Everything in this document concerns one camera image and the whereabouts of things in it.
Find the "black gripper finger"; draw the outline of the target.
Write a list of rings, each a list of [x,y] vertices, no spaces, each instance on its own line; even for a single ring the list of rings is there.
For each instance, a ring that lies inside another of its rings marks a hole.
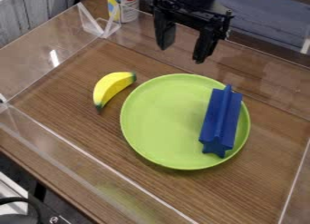
[[[221,25],[204,25],[196,28],[199,37],[193,47],[192,60],[203,63],[212,55],[219,40],[225,38],[225,29]]]
[[[153,28],[156,44],[164,51],[175,42],[175,20],[169,13],[153,8]]]

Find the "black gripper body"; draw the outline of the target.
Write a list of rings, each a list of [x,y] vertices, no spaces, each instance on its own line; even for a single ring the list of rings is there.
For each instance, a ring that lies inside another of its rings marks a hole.
[[[156,26],[229,26],[232,11],[216,0],[152,0]]]

